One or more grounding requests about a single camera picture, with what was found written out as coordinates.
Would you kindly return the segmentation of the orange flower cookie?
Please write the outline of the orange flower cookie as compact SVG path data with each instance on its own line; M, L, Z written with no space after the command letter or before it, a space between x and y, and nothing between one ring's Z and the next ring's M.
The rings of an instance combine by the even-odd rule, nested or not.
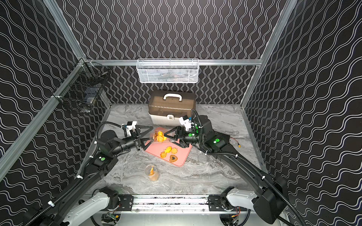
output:
M171 153L172 153L172 154L176 154L176 153L178 153L177 148L172 148L172 149L171 149Z

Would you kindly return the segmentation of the brown heart cookie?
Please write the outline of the brown heart cookie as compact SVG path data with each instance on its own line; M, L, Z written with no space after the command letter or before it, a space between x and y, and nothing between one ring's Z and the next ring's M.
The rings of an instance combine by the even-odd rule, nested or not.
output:
M178 157L176 156L176 155L170 155L170 159L169 159L169 161L171 162L171 163L174 163L174 162L176 162L178 160Z

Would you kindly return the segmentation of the orange swirl cookie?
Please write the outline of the orange swirl cookie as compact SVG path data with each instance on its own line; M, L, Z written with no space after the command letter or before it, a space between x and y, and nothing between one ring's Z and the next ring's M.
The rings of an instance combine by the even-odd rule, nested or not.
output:
M161 158L166 158L166 156L167 156L167 153L165 153L165 152L162 152L162 153L160 154L160 157L161 157Z

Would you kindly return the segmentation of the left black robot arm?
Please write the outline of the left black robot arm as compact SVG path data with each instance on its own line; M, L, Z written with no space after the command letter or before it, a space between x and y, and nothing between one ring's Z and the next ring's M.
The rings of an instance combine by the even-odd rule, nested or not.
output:
M129 153L135 147L146 150L150 146L147 135L152 126L135 125L124 138L115 131L96 130L96 151L86 161L78 176L55 198L40 209L29 209L23 217L24 226L76 226L103 209L116 210L119 207L118 192L102 188L93 200L75 204L98 181L105 177L118 162L118 156Z

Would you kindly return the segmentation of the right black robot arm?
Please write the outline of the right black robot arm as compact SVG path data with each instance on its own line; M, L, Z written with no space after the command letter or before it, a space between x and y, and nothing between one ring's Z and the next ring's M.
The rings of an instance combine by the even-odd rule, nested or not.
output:
M291 225L280 216L289 207L300 224L306 225L304 218L288 198L286 181L264 172L240 154L230 143L230 135L215 131L206 115L199 115L193 109L189 123L164 132L164 136L182 148L192 145L205 155L224 162L252 187L253 193L250 195L235 188L226 190L222 201L225 207L242 207L254 211L268 224L279 219Z

